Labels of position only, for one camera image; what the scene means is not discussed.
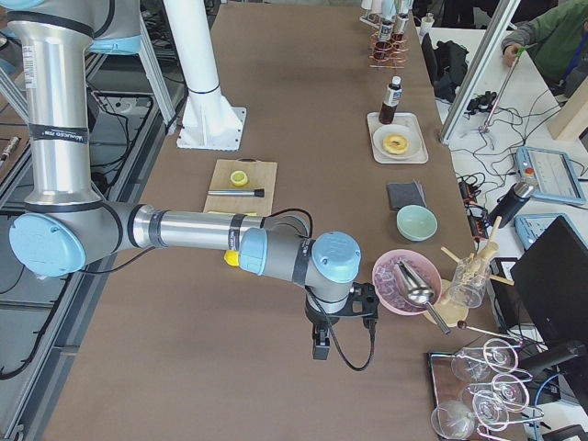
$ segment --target metal spoon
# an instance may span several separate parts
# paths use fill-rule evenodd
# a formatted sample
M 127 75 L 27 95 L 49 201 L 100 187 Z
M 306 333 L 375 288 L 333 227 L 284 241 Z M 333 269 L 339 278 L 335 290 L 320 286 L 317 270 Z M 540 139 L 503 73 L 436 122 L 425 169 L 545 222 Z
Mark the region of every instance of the metal spoon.
M 401 270 L 402 280 L 406 287 L 405 298 L 408 302 L 413 306 L 425 306 L 443 334 L 451 333 L 447 323 L 431 303 L 431 300 L 435 298 L 435 291 L 409 265 L 400 261 L 398 268 Z

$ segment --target light blue bowl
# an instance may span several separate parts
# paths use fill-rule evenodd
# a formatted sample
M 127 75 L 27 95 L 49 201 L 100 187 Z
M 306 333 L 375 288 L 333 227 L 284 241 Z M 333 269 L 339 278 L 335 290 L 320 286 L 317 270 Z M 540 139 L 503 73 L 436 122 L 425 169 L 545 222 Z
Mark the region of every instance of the light blue bowl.
M 429 209 L 420 205 L 402 207 L 396 216 L 398 231 L 409 241 L 421 242 L 437 231 L 437 219 Z

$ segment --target cutting board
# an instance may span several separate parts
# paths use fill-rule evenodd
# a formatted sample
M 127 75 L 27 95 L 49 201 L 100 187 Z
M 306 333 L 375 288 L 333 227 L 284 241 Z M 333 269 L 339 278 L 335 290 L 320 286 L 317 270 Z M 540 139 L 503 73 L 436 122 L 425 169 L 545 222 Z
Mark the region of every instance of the cutting board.
M 231 173 L 243 170 L 249 182 L 243 187 L 231 184 Z M 268 216 L 272 212 L 274 202 L 274 185 L 276 183 L 277 163 L 264 161 L 239 161 L 219 159 L 214 167 L 209 190 L 256 189 L 263 188 L 263 198 L 235 196 L 207 196 L 204 212 L 218 211 L 223 213 L 250 213 L 255 216 Z

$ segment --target lemon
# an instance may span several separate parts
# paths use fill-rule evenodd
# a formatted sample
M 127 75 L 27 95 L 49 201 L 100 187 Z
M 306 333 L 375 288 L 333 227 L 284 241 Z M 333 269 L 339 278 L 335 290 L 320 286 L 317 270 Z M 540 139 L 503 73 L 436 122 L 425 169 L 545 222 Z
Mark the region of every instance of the lemon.
M 403 154 L 408 150 L 408 140 L 402 135 L 393 133 L 384 138 L 382 147 L 387 153 Z
M 239 266 L 239 252 L 227 250 L 224 252 L 224 261 L 230 266 Z
M 231 184 L 236 187 L 242 187 L 247 185 L 249 182 L 249 178 L 247 177 L 247 173 L 243 170 L 235 170 L 231 173 Z

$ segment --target brown table surface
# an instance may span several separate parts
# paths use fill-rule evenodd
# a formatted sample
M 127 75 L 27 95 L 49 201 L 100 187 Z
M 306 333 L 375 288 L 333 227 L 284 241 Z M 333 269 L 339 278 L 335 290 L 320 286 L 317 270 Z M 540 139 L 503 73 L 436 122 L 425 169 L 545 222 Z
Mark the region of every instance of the brown table surface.
M 368 68 L 370 29 L 360 15 L 358 7 L 223 5 L 213 45 L 223 94 L 247 107 L 242 147 L 179 150 L 168 138 L 142 201 L 202 210 L 218 158 L 276 161 L 274 210 L 309 210 L 315 237 L 353 235 L 363 252 L 358 281 L 397 248 L 426 255 L 451 278 L 455 265 L 439 248 L 464 255 L 473 246 L 449 151 L 436 141 L 441 124 L 416 33 L 410 64 L 398 71 L 400 111 L 418 116 L 430 159 L 377 164 L 366 114 L 379 110 L 392 71 Z M 424 243 L 399 235 L 385 189 L 413 179 L 439 219 Z M 375 358 L 356 373 L 334 348 L 327 361 L 311 359 L 303 308 L 300 288 L 228 267 L 221 251 L 147 254 L 110 277 L 43 439 L 435 439 L 424 353 L 455 351 L 473 333 L 443 336 L 424 317 L 380 307 Z M 469 322 L 493 326 L 487 301 Z M 335 330 L 362 364 L 362 323 Z

